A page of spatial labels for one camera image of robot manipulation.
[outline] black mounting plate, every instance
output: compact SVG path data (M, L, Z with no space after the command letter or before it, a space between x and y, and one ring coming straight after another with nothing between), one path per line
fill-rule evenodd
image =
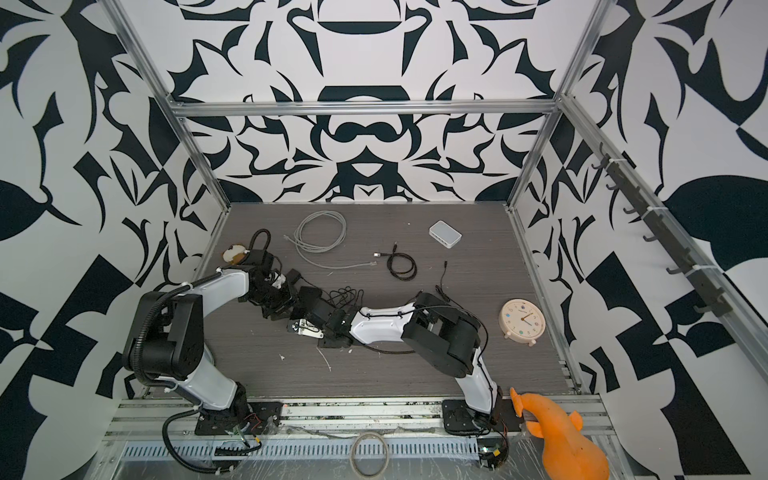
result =
M267 421L269 417L274 417L273 423L275 425L280 424L280 413L283 410L282 402L248 402L248 405L250 406L251 411L259 417L259 420L261 420L261 423L256 422L258 426L252 427L249 433L252 433L253 435L261 435L269 425ZM198 436L226 435L224 430L225 428L217 421L215 416L201 415L197 419L194 434Z
M282 402L248 402L248 405L250 405L250 409L257 417L259 417L259 420L261 420L261 423L257 422L258 426L251 428L250 433L254 435L261 435L264 433L264 430L269 425L267 420L270 417L273 417L272 422L275 425L280 424L280 414L283 411Z
M520 432L520 425L523 419L515 414L515 407L509 399L502 400L496 406L500 420L507 425L509 432ZM443 428L450 435L477 435L482 433L485 428L481 422L475 421L472 410L467 406L464 400L443 400L442 401L442 422ZM498 423L496 429L501 430L501 423Z

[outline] patterned wallpaper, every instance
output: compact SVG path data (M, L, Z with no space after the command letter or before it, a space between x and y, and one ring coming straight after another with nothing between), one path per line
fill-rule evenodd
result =
M139 297L219 216L101 7L0 4L0 477L62 478L119 399Z
M763 316L768 4L619 0L574 95ZM766 478L768 386L573 126L518 205L585 382L657 478Z
M125 1L185 101L551 98L594 0Z
M543 114L194 118L235 202L506 200Z
M561 119L517 206L584 387L642 472L765 478L768 385L597 163Z
M763 317L766 18L765 2L621 0L574 90Z

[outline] orange rubber chicken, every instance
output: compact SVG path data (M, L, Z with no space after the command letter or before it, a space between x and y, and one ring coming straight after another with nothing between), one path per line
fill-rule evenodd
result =
M518 395L509 389L509 395L518 417L523 410L536 415L537 422L525 424L533 436L544 439L541 459L552 480L608 480L608 459L579 432L584 423L578 412L567 415L557 403L535 393Z

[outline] aluminum frame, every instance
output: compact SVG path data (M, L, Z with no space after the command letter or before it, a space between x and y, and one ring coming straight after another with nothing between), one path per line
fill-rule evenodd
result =
M187 153L189 154L192 163L203 177L205 186L208 187L208 190L216 199L221 210L226 210L230 207L230 201L227 198L227 195L224 193L221 184L216 179L214 171L210 169L208 160L203 156L203 153L194 141L192 133L190 133L189 129L182 124L183 122L171 109L165 85L161 80L160 75L157 74L157 69L154 67L144 44L141 43L135 28L131 24L131 20L128 18L127 12L123 9L123 5L119 0L98 0L98 2L104 7L104 13L114 27L115 34L118 36L120 43L123 44L123 47L125 47L125 51L131 56L136 64L136 68L139 70L141 77L149 87L154 100L163 112L163 116L165 116L168 124L170 124L170 128L187 149Z
M611 419L597 395L550 395L566 413L583 414L581 433L599 445L611 466L612 479L632 480L624 450L619 444ZM456 439L442 429L441 402L460 397L381 397L381 398L296 398L272 399L250 397L249 402L279 401L284 404L281 426L262 440L301 443L307 439L354 439L361 432L376 430L387 439L408 442L440 442ZM160 427L174 413L188 410L190 403L179 398L124 400L107 429L96 456L86 472L89 480L113 478L122 455L129 445L153 442L162 449ZM178 419L169 428L169 438L176 446L204 440L207 443L232 441L236 437L216 435L197 437L194 416ZM512 439L521 432L509 432Z
M571 57L571 62L565 69L565 75L558 90L554 94L554 99L558 100L563 94L570 94L571 89L581 76L581 72L584 70L584 66L587 63L587 59L592 55L595 45L598 44L600 39L600 32L603 29L608 13L611 8L616 5L617 0L597 0L592 8L592 13L587 21L587 26L581 33L578 46L574 50L574 54Z
M583 107L569 95L563 95L558 100L558 106L562 109L568 120L574 125L576 131L584 138L590 149L599 157L602 151L610 158L624 159L611 140L590 119ZM700 271L719 288L723 289L723 295L733 308L731 312L720 317L728 333L741 347L744 355L751 361L763 380L768 382L768 326L761 320L750 303L739 293L738 289L725 277L723 271L709 256L701 250L699 244L680 225L680 222L664 206L664 202L654 194L654 191L645 183L645 180L626 161L618 162L621 172L629 179L632 185L639 187L639 193L652 207L663 209L664 221L672 230L677 242L689 249L691 260L698 266L708 266Z
M520 100L417 100L417 101L286 101L201 102L172 101L177 117L227 117L244 115L366 115L366 114L492 114L551 113L551 99Z
M514 206L525 191L525 187L531 180L531 176L533 175L534 170L536 170L536 165L538 165L541 155L544 153L544 148L547 146L547 142L549 142L549 139L554 133L554 128L558 126L561 115L562 112L559 110L547 114L544 124L541 126L541 129L539 129L538 134L536 134L536 140L534 141L531 150L528 152L528 156L525 157L525 160L523 161L523 168L520 171L520 175L512 186L512 191L509 192L509 198L507 198L508 206Z
M530 247L528 247L528 241L525 239L525 228L520 221L520 216L515 207L508 207L507 213L509 214L509 220L512 223L512 230L515 232L515 237L517 237L518 245L520 246L525 268L528 269L528 275L531 277L533 289L536 292L536 297L539 299L539 305L543 310L545 318L554 319L554 313L557 310L552 308L553 303L549 298L547 289L544 287L544 282L541 280L541 276L538 274L536 261L531 254ZM550 324L551 328L548 330L550 331L550 338L553 340L554 347L558 351L558 355L565 361L565 365L571 373L571 381L574 383L573 388L576 390L576 393L582 394L584 393L584 381L581 378L581 369L578 366L578 362L573 356L573 353L571 353L571 348L568 345L568 341L565 339L565 334L560 331L554 322L551 321Z

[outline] metal rail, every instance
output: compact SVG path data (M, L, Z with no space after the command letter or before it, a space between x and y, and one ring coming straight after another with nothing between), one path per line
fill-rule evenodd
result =
M364 115L364 114L491 114L550 113L554 101L433 100L433 101L285 101L285 102L171 102L178 117L244 115Z
M717 264L699 248L698 243L664 206L664 202L629 162L624 161L619 150L579 103L563 95L558 100L558 106L589 148L598 157L602 156L601 151L607 155L603 167L616 181L616 188L624 193L635 210L647 212L642 216L651 230L647 241L661 242L674 261L674 268L667 268L667 272L685 275L707 304L701 312L712 310L717 315L746 357L768 382L768 326Z
M131 56L136 68L139 70L141 77L150 89L154 100L163 112L163 116L170 124L170 128L174 131L179 141L187 149L187 153L190 155L192 163L200 172L203 177L203 182L208 190L214 196L222 210L226 210L230 206L230 201L227 199L227 195L221 188L219 180L216 179L214 171L210 169L208 160L200 151L200 148L192 138L192 133L182 124L182 121L176 116L170 107L170 103L167 99L167 92L165 85L157 73L157 69L152 65L149 53L133 28L131 21L128 19L128 14L123 9L123 5L119 0L98 0L102 7L104 7L104 13L114 26L115 34L120 39L120 43L125 47L125 51Z

